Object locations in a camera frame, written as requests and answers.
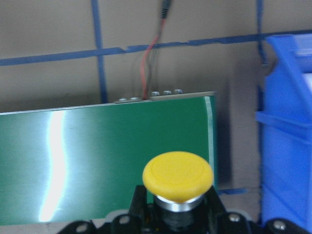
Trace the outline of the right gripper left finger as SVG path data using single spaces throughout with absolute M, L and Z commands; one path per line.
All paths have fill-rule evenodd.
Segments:
M 147 190 L 145 186 L 137 185 L 135 187 L 128 214 L 138 219 L 146 219 L 148 208 Z

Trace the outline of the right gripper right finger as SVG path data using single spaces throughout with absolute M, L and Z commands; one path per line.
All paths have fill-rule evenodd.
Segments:
M 224 207 L 214 186 L 211 186 L 211 188 L 205 193 L 204 199 L 208 219 L 216 219 L 220 215 L 226 213 L 226 208 Z

